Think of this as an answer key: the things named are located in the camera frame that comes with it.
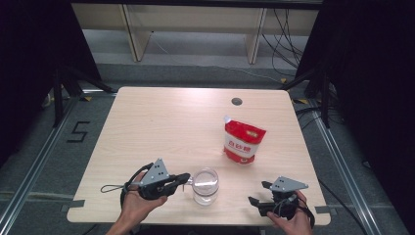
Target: red and white bag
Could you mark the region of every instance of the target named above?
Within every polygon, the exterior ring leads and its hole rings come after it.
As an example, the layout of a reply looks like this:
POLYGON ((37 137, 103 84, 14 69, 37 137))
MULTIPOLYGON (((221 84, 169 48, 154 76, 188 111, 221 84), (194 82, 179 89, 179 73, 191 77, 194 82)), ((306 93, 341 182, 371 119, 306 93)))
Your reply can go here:
POLYGON ((266 130, 225 117, 224 152, 232 161, 246 165, 254 161, 266 130))

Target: floor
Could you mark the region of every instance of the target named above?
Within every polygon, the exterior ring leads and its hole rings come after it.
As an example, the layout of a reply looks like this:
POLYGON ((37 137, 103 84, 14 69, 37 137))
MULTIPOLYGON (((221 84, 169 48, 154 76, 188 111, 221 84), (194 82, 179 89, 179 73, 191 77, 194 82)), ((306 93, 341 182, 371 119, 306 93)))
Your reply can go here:
MULTIPOLYGON (((164 76, 163 72, 172 72, 172 74, 182 72, 180 67, 186 66, 204 71, 235 71, 240 72, 241 76, 247 75, 253 79, 265 79, 278 84, 281 82, 280 78, 276 79, 277 76, 270 75, 270 71, 290 73, 296 69, 281 57, 273 57, 272 50, 263 38, 260 41, 256 62, 250 65, 246 55, 244 35, 155 32, 151 36, 143 60, 135 63, 132 61, 124 32, 84 30, 84 34, 100 71, 110 77, 109 82, 115 86, 131 83, 132 81, 127 78, 130 76, 128 72, 141 70, 146 66, 171 68, 168 71, 155 70, 154 77, 164 76), (113 67, 122 67, 122 71, 125 72, 123 76, 109 69, 113 67)), ((266 38, 275 45, 276 39, 273 35, 266 35, 266 38)), ((300 50, 305 47, 306 40, 307 37, 292 37, 292 43, 300 50)), ((281 52, 294 65, 296 64, 292 52, 284 49, 281 52)), ((278 77, 293 78, 280 73, 278 77)), ((300 85, 291 93, 292 98, 299 101, 294 104, 296 110, 313 105, 312 102, 301 103, 303 98, 301 90, 305 85, 300 85)), ((20 212, 16 216, 9 218, 11 226, 2 230, 1 234, 103 234, 111 226, 110 224, 72 224, 66 220, 66 211, 76 191, 77 182, 88 163, 114 96, 96 95, 94 99, 97 100, 94 109, 99 115, 90 113, 88 102, 76 101, 77 104, 72 107, 71 100, 66 101, 66 107, 71 109, 72 115, 68 117, 66 126, 63 126, 63 132, 55 135, 50 124, 53 122, 53 109, 45 107, 36 121, 37 124, 28 132, 17 156, 11 158, 0 169, 1 210, 10 206, 10 201, 15 192, 20 191, 22 182, 32 183, 32 186, 27 188, 29 193, 21 197, 26 203, 18 208, 20 212), (88 131, 88 135, 94 138, 87 138, 82 146, 69 145, 67 140, 73 137, 71 137, 71 127, 77 121, 86 119, 94 123, 93 128, 88 131), (48 142, 52 144, 51 150, 43 148, 44 143, 48 142), (46 156, 44 162, 39 160, 42 155, 46 156), (28 175, 27 173, 34 168, 33 163, 37 163, 35 166, 39 171, 28 175), (27 176, 32 177, 34 182, 30 182, 27 176)), ((362 164, 364 157, 353 143, 346 126, 342 124, 341 117, 335 110, 331 110, 330 114, 332 126, 329 131, 325 130, 317 114, 310 113, 299 117, 317 176, 327 183, 325 184, 328 186, 327 189, 323 184, 322 189, 332 215, 331 224, 327 227, 315 228, 314 233, 408 234, 376 177, 370 168, 362 164), (337 197, 344 202, 344 205, 333 196, 331 191, 336 191, 337 197), (366 228, 366 233, 362 232, 347 209, 352 210, 352 214, 358 217, 362 226, 366 228)), ((257 232, 261 234, 282 234, 280 230, 273 227, 263 227, 260 230, 257 232)))

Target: human hand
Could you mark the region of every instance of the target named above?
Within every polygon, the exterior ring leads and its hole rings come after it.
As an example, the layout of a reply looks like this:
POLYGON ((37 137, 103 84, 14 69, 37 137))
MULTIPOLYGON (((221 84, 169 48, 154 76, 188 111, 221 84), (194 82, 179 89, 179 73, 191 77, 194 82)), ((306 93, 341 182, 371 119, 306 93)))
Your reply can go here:
MULTIPOLYGON (((306 207, 307 198, 300 191, 296 191, 297 196, 300 198, 299 204, 301 207, 306 207)), ((281 228, 287 235, 311 235, 311 225, 307 214, 300 210, 296 209, 294 217, 290 220, 282 218, 277 214, 269 211, 266 214, 273 222, 274 227, 281 228)))
MULTIPOLYGON (((139 173, 134 181, 140 181, 143 176, 144 172, 139 173)), ((152 210, 163 205, 166 201, 167 196, 148 201, 143 199, 137 190, 126 192, 121 214, 107 235, 128 233, 128 231, 143 221, 152 210)))

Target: glass cup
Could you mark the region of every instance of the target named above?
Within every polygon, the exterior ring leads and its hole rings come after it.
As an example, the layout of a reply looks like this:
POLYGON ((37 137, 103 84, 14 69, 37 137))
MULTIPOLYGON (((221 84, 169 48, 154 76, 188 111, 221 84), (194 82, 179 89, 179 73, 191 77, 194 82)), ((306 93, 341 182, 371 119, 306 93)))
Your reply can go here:
POLYGON ((211 205, 217 198, 219 177, 212 168, 203 168, 189 179, 193 187, 193 199, 202 206, 211 205))

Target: wooden table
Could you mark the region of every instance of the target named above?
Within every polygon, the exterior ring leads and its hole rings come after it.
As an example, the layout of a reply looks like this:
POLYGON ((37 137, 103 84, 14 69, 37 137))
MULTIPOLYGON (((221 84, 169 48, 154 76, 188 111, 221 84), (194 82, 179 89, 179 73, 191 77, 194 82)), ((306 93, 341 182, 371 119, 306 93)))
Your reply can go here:
POLYGON ((143 221, 147 224, 270 225, 248 196, 270 202, 261 181, 283 175, 309 185, 302 190, 317 225, 330 222, 316 213, 324 201, 290 97, 286 91, 210 88, 123 87, 85 170, 71 208, 72 222, 115 222, 120 190, 101 193, 103 185, 121 185, 141 166, 162 158, 170 174, 195 173, 205 166, 219 175, 219 195, 208 207, 193 200, 191 186, 177 188, 167 203, 143 221), (240 106, 231 100, 240 98, 240 106), (223 153, 224 116, 267 132, 249 165, 223 153))

